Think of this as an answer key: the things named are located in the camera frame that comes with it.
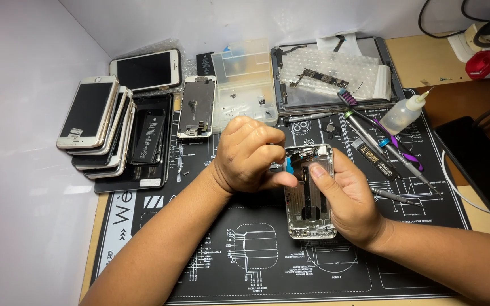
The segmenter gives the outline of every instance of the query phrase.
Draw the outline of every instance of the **red cap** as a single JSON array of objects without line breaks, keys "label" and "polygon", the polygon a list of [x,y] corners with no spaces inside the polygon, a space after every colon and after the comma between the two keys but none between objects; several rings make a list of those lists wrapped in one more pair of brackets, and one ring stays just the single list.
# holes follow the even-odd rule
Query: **red cap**
[{"label": "red cap", "polygon": [[480,80],[490,73],[490,50],[480,51],[466,63],[466,73],[472,80]]}]

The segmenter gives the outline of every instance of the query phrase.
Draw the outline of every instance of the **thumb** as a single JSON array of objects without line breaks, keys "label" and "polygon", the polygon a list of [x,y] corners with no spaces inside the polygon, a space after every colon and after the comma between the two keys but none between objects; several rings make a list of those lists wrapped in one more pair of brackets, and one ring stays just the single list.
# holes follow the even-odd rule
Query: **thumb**
[{"label": "thumb", "polygon": [[341,186],[321,165],[317,163],[310,165],[309,174],[317,188],[331,203],[336,203],[336,199],[348,198]]},{"label": "thumb", "polygon": [[281,186],[296,187],[298,186],[298,179],[288,172],[281,171],[273,173],[267,171],[263,183],[260,184],[259,190],[272,189]]}]

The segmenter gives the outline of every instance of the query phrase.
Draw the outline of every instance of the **black repair mat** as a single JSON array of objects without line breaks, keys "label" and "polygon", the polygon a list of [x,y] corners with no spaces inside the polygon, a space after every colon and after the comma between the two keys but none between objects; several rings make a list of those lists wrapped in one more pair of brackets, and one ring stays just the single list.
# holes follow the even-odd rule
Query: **black repair mat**
[{"label": "black repair mat", "polygon": [[[367,110],[367,115],[386,109]],[[343,134],[327,139],[322,122],[341,126]],[[438,145],[422,116],[398,136],[425,167],[425,177],[444,195],[411,177],[394,157],[403,179],[387,182],[350,143],[357,136],[343,114],[280,126],[286,144],[328,143],[346,153],[366,174],[369,184],[419,203],[424,208],[376,197],[391,219],[470,229],[460,199],[442,173]],[[175,197],[214,158],[219,135],[203,141],[172,136],[169,179],[157,190],[117,192],[105,211],[92,282],[113,256],[152,216]],[[168,304],[231,304],[342,301],[444,297],[455,293],[398,264],[365,252],[337,235],[332,240],[299,241],[289,237],[282,189],[236,194],[199,245],[175,286]]]}]

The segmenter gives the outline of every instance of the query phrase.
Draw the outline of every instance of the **white wall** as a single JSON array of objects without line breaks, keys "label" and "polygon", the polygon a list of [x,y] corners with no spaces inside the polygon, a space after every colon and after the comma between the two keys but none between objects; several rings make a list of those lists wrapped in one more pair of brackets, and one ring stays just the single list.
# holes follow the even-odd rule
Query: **white wall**
[{"label": "white wall", "polygon": [[[187,57],[219,52],[228,43],[268,37],[272,46],[311,41],[335,31],[362,29],[383,38],[422,34],[417,17],[425,0],[60,0],[111,57],[180,38]],[[425,28],[467,28],[461,0],[432,0]],[[467,13],[490,18],[490,0],[469,0]]]},{"label": "white wall", "polygon": [[55,141],[109,57],[58,0],[0,0],[0,305],[76,305],[98,197]]}]

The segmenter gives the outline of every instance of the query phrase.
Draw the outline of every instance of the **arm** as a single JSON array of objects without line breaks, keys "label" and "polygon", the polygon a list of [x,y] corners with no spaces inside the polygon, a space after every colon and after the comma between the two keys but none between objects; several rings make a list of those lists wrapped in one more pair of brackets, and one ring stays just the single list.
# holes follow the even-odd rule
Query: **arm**
[{"label": "arm", "polygon": [[235,191],[298,184],[288,173],[268,172],[271,163],[285,156],[284,141],[282,131],[251,118],[232,120],[221,135],[216,158],[126,243],[81,306],[162,305]]},{"label": "arm", "polygon": [[382,217],[366,177],[338,150],[334,150],[334,178],[320,166],[309,169],[331,204],[332,222],[346,239],[490,304],[490,234]]}]

